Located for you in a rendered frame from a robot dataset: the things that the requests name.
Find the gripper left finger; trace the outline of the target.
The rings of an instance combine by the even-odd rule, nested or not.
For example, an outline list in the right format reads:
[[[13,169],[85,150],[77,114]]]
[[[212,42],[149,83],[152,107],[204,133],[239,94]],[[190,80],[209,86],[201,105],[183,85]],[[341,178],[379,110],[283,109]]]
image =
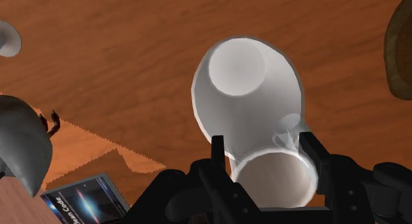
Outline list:
[[[189,224],[213,212],[213,224],[261,224],[261,211],[225,171],[223,136],[212,138],[211,157],[195,161],[188,174],[160,172],[123,218],[123,224]]]

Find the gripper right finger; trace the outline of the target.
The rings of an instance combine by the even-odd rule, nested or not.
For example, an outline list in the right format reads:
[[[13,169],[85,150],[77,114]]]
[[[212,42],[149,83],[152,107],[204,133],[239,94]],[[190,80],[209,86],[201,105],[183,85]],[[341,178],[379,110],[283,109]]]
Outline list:
[[[299,143],[315,163],[317,193],[325,196],[333,224],[412,224],[412,170],[391,162],[367,170],[328,153],[311,132],[301,132]]]

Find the white ceramic mug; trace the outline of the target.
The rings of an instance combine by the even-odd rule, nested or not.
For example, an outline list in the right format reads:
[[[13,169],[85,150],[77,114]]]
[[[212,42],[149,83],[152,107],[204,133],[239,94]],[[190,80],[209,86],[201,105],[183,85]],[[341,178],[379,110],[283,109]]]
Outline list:
[[[232,37],[201,60],[191,86],[193,113],[207,139],[224,138],[231,179],[259,207],[302,207],[318,187],[299,144],[304,89],[287,56],[263,40]]]

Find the dark blue book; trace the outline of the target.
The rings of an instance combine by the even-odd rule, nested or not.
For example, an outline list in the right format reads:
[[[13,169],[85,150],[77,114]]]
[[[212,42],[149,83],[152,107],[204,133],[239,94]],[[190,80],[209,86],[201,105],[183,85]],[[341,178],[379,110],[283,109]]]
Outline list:
[[[106,173],[49,190],[41,198],[62,224],[113,224],[129,211]]]

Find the brown round bowl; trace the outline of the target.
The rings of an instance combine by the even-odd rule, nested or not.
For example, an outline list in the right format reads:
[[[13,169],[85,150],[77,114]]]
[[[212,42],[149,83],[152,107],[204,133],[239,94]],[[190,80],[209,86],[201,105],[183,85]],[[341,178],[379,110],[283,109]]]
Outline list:
[[[392,95],[412,100],[412,0],[401,0],[384,36],[386,80]]]

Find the grey round object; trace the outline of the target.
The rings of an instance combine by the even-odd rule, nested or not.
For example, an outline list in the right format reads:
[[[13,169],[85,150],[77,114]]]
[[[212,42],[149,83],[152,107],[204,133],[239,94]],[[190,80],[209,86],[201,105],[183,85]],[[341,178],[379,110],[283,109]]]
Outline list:
[[[18,30],[9,22],[0,20],[0,56],[14,57],[22,48]]]

